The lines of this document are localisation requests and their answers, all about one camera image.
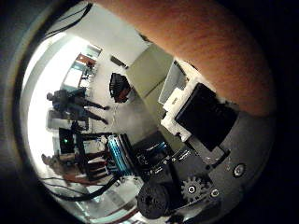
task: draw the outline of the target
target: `black cable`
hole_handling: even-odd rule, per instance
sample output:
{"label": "black cable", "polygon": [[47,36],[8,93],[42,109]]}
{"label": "black cable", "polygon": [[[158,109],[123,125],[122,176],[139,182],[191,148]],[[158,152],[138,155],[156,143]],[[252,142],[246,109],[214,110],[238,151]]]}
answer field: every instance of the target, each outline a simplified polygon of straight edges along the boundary
{"label": "black cable", "polygon": [[83,9],[81,9],[81,10],[79,10],[79,11],[77,11],[77,12],[74,12],[74,13],[72,13],[72,14],[66,16],[66,17],[63,17],[63,18],[57,20],[56,22],[64,21],[64,20],[67,19],[67,18],[70,18],[70,17],[72,17],[72,16],[75,16],[75,15],[77,15],[78,13],[80,13],[81,11],[83,11],[84,9],[86,9],[86,7],[84,7]]}
{"label": "black cable", "polygon": [[90,199],[93,199],[93,198],[95,198],[97,196],[102,195],[114,183],[116,183],[119,180],[119,178],[120,178],[119,175],[115,175],[102,188],[96,190],[93,193],[90,193],[90,194],[87,194],[87,195],[83,195],[83,196],[78,196],[78,197],[68,197],[68,196],[65,196],[65,195],[57,194],[57,193],[51,191],[50,189],[48,189],[48,192],[51,193],[52,195],[54,195],[55,197],[60,198],[60,199],[65,200],[65,201],[69,201],[69,202],[83,202],[83,201],[87,201],[87,200],[90,200]]}
{"label": "black cable", "polygon": [[93,4],[92,3],[89,3],[86,8],[85,8],[85,11],[84,13],[81,15],[81,17],[79,19],[77,19],[76,21],[66,25],[65,27],[63,28],[60,28],[58,30],[54,30],[54,31],[51,31],[51,32],[48,32],[47,34],[45,34],[45,37],[41,40],[41,41],[45,41],[46,39],[50,38],[50,37],[53,37],[54,35],[57,35],[59,34],[60,32],[63,32],[73,26],[75,26],[76,24],[78,24],[86,15],[87,13],[89,13],[89,11],[92,9],[93,7]]}
{"label": "black cable", "polygon": [[84,194],[84,195],[87,195],[87,193],[83,193],[81,191],[78,191],[78,190],[75,190],[75,189],[71,189],[71,188],[68,188],[66,186],[62,186],[62,185],[52,185],[52,184],[48,184],[46,182],[42,182],[44,185],[48,185],[48,186],[52,186],[52,187],[55,187],[55,188],[62,188],[62,189],[68,189],[68,190],[71,190],[71,191],[74,191],[76,193],[79,193],[79,194]]}
{"label": "black cable", "polygon": [[40,180],[52,180],[52,179],[56,179],[56,180],[64,180],[65,182],[76,183],[76,184],[81,184],[81,185],[88,185],[88,186],[104,186],[104,185],[98,185],[98,184],[82,183],[82,182],[73,181],[73,180],[67,180],[67,179],[63,179],[63,178],[59,178],[59,177],[47,177],[47,178],[39,177],[39,179],[40,179]]}

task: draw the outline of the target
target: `wall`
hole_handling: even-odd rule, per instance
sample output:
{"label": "wall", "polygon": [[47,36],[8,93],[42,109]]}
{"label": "wall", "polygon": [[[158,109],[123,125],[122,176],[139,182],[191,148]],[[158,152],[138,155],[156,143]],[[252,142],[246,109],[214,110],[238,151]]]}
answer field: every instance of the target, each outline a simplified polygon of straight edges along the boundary
{"label": "wall", "polygon": [[23,106],[28,106],[29,155],[41,175],[47,172],[46,166],[41,160],[41,154],[50,156],[54,153],[53,134],[46,129],[47,114],[51,108],[51,102],[47,101],[46,95],[48,92],[60,89],[67,71],[82,49],[86,48],[86,45],[87,43],[83,40],[73,37],[63,45],[56,46],[55,49],[50,48],[40,62],[37,62],[32,75],[29,76],[27,87],[24,88],[22,101]]}
{"label": "wall", "polygon": [[[77,12],[84,6],[80,3],[71,8],[65,15]],[[81,13],[57,22],[51,30],[66,26],[79,18],[80,15]],[[131,65],[139,54],[148,47],[131,25],[96,4],[79,24],[67,32],[90,41],[91,44],[105,50],[127,65]]]}

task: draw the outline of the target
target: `pants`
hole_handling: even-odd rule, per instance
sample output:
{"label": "pants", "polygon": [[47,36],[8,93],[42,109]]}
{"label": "pants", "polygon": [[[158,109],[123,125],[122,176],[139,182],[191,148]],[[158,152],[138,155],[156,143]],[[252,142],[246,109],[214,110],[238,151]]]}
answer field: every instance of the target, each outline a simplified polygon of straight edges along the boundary
{"label": "pants", "polygon": [[[100,152],[96,152],[96,153],[86,153],[85,156],[86,156],[86,159],[87,161],[92,161],[93,159],[95,158],[99,158],[99,157],[103,157],[106,155],[106,152],[105,151],[100,151]],[[76,154],[75,155],[75,160],[78,164],[78,168],[79,170],[83,172],[83,165],[81,164],[80,162],[80,158],[79,158],[79,155]],[[100,173],[103,173],[106,169],[104,168],[106,165],[106,162],[105,161],[97,161],[97,162],[92,162],[92,163],[88,163],[88,167],[89,169],[92,171],[92,172],[96,172],[97,174],[100,174]]]}
{"label": "pants", "polygon": [[77,118],[90,118],[90,119],[96,119],[96,120],[104,120],[100,116],[85,109],[84,106],[86,106],[86,105],[103,109],[103,107],[101,105],[98,105],[91,101],[85,100],[82,97],[76,97],[75,103],[68,104],[68,111]]}
{"label": "pants", "polygon": [[104,108],[103,106],[101,106],[99,104],[96,104],[96,103],[94,103],[92,101],[86,100],[83,97],[75,97],[74,98],[74,103],[76,105],[81,105],[81,106],[92,106],[92,107],[96,107],[96,108],[100,108],[100,109]]}

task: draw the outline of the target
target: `white wall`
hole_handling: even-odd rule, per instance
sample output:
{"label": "white wall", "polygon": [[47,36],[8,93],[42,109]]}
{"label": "white wall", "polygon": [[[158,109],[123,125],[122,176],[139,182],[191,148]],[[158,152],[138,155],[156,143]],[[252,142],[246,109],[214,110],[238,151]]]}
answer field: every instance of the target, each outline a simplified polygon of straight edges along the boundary
{"label": "white wall", "polygon": [[73,38],[62,46],[44,67],[31,97],[27,132],[31,156],[36,170],[44,175],[47,172],[46,166],[41,160],[41,154],[53,155],[53,134],[47,131],[47,113],[52,107],[47,101],[48,92],[60,89],[67,71],[76,60],[82,49],[86,48],[87,42],[82,39]]}
{"label": "white wall", "polygon": [[[70,15],[84,8],[84,6],[86,5],[80,3],[71,8],[65,15]],[[75,21],[80,15],[81,13],[57,22],[51,30],[64,27]],[[131,65],[140,53],[148,47],[131,25],[96,4],[80,23],[67,32],[88,40],[91,44],[105,50],[127,65]]]}

